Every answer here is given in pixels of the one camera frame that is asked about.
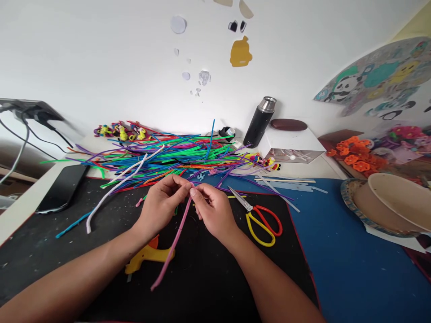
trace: scissors handle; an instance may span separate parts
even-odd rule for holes
[[[273,235],[281,236],[281,234],[283,233],[283,226],[281,225],[280,219],[275,215],[274,212],[272,212],[271,210],[268,210],[267,208],[264,208],[263,206],[260,206],[260,205],[254,206],[253,210],[256,211],[256,213],[262,219],[262,222],[264,223],[264,225],[272,232]],[[262,212],[260,210],[268,212],[277,221],[277,224],[278,224],[278,232],[277,233],[275,233],[275,231],[270,227],[270,225],[268,224],[268,222],[266,221],[266,219],[264,218],[264,216],[262,215]]]
[[[248,224],[248,228],[250,230],[251,235],[253,236],[253,238],[260,243],[261,245],[263,245],[264,247],[272,247],[275,244],[275,236],[274,234],[266,227],[264,226],[262,223],[260,223],[259,220],[257,220],[253,215],[251,215],[251,212],[246,214],[246,218],[247,218],[247,224]],[[253,231],[253,228],[251,227],[251,222],[250,219],[252,219],[254,222],[256,222],[262,229],[264,229],[272,238],[270,243],[267,242],[263,242],[261,239],[259,239],[255,232]]]

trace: white box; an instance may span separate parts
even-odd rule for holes
[[[326,150],[317,140],[312,131],[283,131],[272,128],[265,130],[264,136],[257,146],[261,157],[274,157],[275,162],[295,162],[308,164]]]

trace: black cutting mat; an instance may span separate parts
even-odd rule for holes
[[[81,184],[70,208],[49,215],[34,214],[0,248],[0,305],[25,287],[62,264],[115,238],[138,219],[141,207],[135,204],[148,188],[122,192],[108,198],[92,220],[91,234],[85,231],[85,221],[60,239],[55,235],[90,212],[106,194],[100,189],[105,181],[87,179]],[[238,226],[251,238],[245,209],[235,199],[229,199]],[[317,296],[286,203],[278,196],[250,194],[251,204],[267,207],[278,215],[283,234],[271,248],[256,243],[280,266],[317,306]],[[178,215],[160,232],[159,249],[172,244],[181,221],[185,203]],[[277,228],[275,220],[268,223]],[[257,225],[255,233],[269,242],[269,235]],[[130,283],[122,270],[102,294],[81,315],[81,321],[123,322],[216,322],[226,318],[260,322],[250,288],[241,268],[199,221],[190,207],[175,258],[169,264],[163,282],[152,293],[161,263],[143,262]]]

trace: hand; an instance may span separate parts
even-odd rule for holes
[[[136,232],[155,236],[172,219],[175,208],[186,198],[192,184],[178,176],[169,175],[148,191],[141,216],[133,226]]]
[[[203,219],[208,231],[226,245],[239,231],[226,194],[204,183],[190,189],[190,195],[196,204],[199,219]]]

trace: brown lid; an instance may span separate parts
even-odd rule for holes
[[[302,131],[308,128],[305,122],[294,119],[274,119],[271,120],[271,126],[285,131]]]

